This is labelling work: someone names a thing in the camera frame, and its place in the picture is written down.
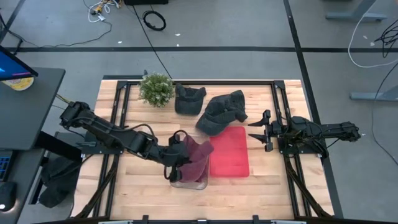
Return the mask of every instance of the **red cloth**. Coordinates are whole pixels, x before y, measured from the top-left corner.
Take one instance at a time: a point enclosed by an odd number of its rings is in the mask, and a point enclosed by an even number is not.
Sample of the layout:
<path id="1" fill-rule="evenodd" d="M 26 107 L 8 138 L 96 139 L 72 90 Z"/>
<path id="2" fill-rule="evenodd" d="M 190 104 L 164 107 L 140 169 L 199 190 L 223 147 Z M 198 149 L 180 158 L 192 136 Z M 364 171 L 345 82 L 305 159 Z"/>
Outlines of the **red cloth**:
<path id="1" fill-rule="evenodd" d="M 207 178 L 209 162 L 208 158 L 214 151 L 209 141 L 199 145 L 193 138 L 187 135 L 184 139 L 188 154 L 192 163 L 179 168 L 182 173 L 180 182 L 202 182 Z"/>

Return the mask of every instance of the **white wire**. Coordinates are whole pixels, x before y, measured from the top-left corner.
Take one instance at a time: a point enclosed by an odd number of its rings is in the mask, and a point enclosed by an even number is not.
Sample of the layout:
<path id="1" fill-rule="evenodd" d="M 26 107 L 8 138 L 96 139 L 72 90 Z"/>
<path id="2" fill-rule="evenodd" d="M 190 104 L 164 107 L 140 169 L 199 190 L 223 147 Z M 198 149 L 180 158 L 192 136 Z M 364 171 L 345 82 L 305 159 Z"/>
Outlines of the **white wire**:
<path id="1" fill-rule="evenodd" d="M 351 61 L 352 61 L 356 66 L 358 66 L 358 67 L 360 67 L 360 68 L 376 68 L 376 67 L 386 66 L 386 65 L 390 65 L 390 64 L 393 64 L 393 63 L 398 62 L 398 59 L 396 59 L 396 60 L 394 60 L 394 61 L 392 61 L 392 62 L 384 63 L 384 64 L 380 64 L 380 65 L 359 65 L 358 63 L 356 63 L 356 62 L 354 61 L 353 57 L 351 56 L 351 52 L 349 51 L 349 49 L 351 48 L 351 44 L 353 43 L 353 39 L 354 39 L 354 35 L 355 35 L 355 32 L 356 32 L 356 29 L 358 28 L 359 24 L 361 23 L 361 21 L 363 20 L 363 18 L 365 17 L 365 15 L 366 15 L 366 14 L 371 10 L 371 8 L 374 6 L 374 3 L 373 3 L 373 5 L 362 15 L 362 18 L 358 21 L 357 25 L 355 26 L 353 35 L 351 36 L 351 40 L 350 40 L 350 42 L 349 42 L 349 45 L 348 45 L 348 55 L 349 55 L 349 58 L 351 59 Z"/>
<path id="2" fill-rule="evenodd" d="M 97 20 L 95 20 L 95 21 L 92 21 L 92 20 L 90 19 L 90 17 L 91 17 L 91 13 L 90 13 L 90 12 L 93 11 L 92 8 L 93 8 L 94 6 L 97 6 L 97 5 L 101 4 L 101 3 L 102 3 L 102 1 L 100 1 L 99 3 L 96 3 L 96 4 L 92 5 L 92 6 L 90 6 L 90 7 L 88 8 L 88 21 L 89 21 L 89 22 L 94 23 L 94 22 L 101 21 L 101 19 L 97 19 Z M 109 3 L 109 2 L 105 3 L 104 9 L 105 9 L 105 12 L 108 13 L 108 14 L 111 12 L 111 8 L 109 7 L 109 5 L 110 5 L 110 6 L 114 6 L 114 4 L 113 4 L 113 3 Z"/>

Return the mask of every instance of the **black cloth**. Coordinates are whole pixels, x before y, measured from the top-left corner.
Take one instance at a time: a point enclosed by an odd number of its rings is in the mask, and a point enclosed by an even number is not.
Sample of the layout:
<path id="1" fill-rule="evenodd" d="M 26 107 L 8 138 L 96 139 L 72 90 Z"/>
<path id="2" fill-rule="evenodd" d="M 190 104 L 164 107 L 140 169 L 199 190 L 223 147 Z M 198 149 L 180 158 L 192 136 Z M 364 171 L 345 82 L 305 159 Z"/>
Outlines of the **black cloth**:
<path id="1" fill-rule="evenodd" d="M 39 197 L 39 202 L 47 208 L 61 203 L 76 189 L 76 182 L 81 163 L 58 157 L 44 165 L 41 179 L 47 187 Z"/>
<path id="2" fill-rule="evenodd" d="M 206 89 L 185 88 L 181 84 L 175 85 L 175 112 L 178 114 L 198 115 L 201 111 Z"/>
<path id="3" fill-rule="evenodd" d="M 210 100 L 196 127 L 209 136 L 216 136 L 224 131 L 230 122 L 236 119 L 243 122 L 248 118 L 244 109 L 244 95 L 241 90 L 216 96 Z"/>

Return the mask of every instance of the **keyboard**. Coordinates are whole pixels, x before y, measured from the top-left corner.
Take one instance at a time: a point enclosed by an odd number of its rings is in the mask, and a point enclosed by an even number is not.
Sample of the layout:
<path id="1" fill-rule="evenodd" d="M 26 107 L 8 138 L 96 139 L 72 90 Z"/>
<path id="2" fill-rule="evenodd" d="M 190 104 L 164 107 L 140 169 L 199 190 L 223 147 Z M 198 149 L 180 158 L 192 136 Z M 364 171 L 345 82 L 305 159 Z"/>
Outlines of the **keyboard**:
<path id="1" fill-rule="evenodd" d="M 7 181 L 17 152 L 0 150 L 0 182 Z"/>

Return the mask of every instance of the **black cap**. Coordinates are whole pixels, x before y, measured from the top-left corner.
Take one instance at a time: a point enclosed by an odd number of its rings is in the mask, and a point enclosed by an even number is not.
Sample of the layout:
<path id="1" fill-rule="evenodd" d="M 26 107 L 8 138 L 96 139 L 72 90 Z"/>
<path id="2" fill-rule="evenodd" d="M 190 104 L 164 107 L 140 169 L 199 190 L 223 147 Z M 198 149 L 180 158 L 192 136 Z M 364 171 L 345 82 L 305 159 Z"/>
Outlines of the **black cap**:
<path id="1" fill-rule="evenodd" d="M 177 83 L 175 86 L 175 112 L 178 114 L 198 115 L 201 111 L 206 89 L 184 88 Z"/>
<path id="2" fill-rule="evenodd" d="M 216 136 L 234 120 L 243 122 L 248 116 L 244 112 L 244 95 L 241 90 L 216 96 L 207 105 L 196 127 L 209 136 Z"/>

